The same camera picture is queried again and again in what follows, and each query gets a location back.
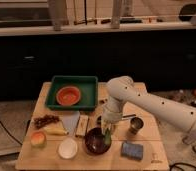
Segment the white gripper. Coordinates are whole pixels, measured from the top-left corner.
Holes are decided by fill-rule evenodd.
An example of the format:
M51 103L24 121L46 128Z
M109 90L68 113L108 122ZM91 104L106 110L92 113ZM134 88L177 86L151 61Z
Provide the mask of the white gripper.
M124 103L116 99L109 99L103 105L103 113L101 116L102 130L111 129L113 124L118 123L122 119L123 106Z

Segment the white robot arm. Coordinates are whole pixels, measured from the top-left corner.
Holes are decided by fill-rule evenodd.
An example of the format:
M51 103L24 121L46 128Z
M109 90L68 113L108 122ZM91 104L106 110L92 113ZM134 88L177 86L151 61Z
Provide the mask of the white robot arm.
M110 79L106 89L109 97L102 114L106 124L119 122L123 116L125 103L130 102L186 132L192 140L196 140L195 107L141 92L135 88L133 79L129 76Z

